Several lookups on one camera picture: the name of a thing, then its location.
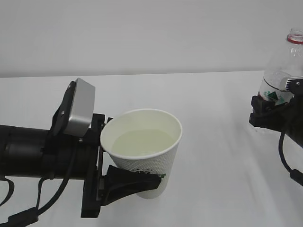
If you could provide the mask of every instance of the white table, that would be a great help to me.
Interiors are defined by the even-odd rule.
[[[73,180],[34,226],[302,226],[303,188],[279,160],[279,134],[257,132],[248,124],[261,71],[82,78],[96,86],[95,113],[115,117],[150,107],[180,119],[184,136],[170,181],[159,198],[131,195],[102,207],[98,219],[81,219],[83,183]],[[67,85],[75,79],[0,79],[0,124],[49,129]],[[302,149],[287,139],[285,152],[290,165],[302,170]],[[109,164],[105,154],[104,169]],[[16,191],[0,208],[0,222],[36,202],[38,179],[11,179]],[[41,204],[59,184],[44,184]],[[6,184],[0,183],[0,199],[6,192]]]

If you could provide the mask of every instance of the dotted paper cup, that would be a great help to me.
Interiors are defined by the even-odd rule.
[[[120,136],[137,130],[160,130],[172,139],[171,146],[149,155],[127,156],[113,151],[113,145]],[[152,199],[166,188],[181,136],[182,125],[174,115],[162,110],[138,109],[126,112],[106,124],[100,142],[117,167],[132,172],[158,174],[162,178],[157,189],[138,193],[142,198]]]

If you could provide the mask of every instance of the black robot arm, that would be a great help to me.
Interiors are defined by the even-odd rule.
[[[82,218],[96,218],[101,206],[159,186],[161,178],[157,175],[133,173],[114,166],[102,175],[100,134],[106,117],[93,113],[94,97],[95,88],[77,79],[68,86],[50,130],[0,125],[0,181],[9,183],[9,193],[0,206],[14,191],[13,182],[6,176],[41,177],[36,207],[10,216],[8,223],[0,227],[37,222],[38,216],[60,197],[69,179],[84,181]],[[53,178],[63,181],[52,199],[40,208],[42,183]]]
[[[303,148],[303,78],[285,80],[285,90],[293,93],[294,96],[289,103],[277,106],[274,101],[266,101],[260,96],[253,96],[251,100],[253,113],[250,114],[250,123],[255,127],[281,132],[278,150],[282,164],[290,177],[303,186],[303,174],[288,165],[283,153],[285,135]]]

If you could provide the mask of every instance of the clear plastic bottle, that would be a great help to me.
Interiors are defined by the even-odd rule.
[[[303,29],[292,28],[283,46],[269,61],[258,95],[276,105],[289,102],[292,93],[279,90],[283,78],[303,76]]]

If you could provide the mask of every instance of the white wall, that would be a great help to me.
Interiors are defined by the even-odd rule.
[[[0,77],[261,70],[302,0],[2,0]]]

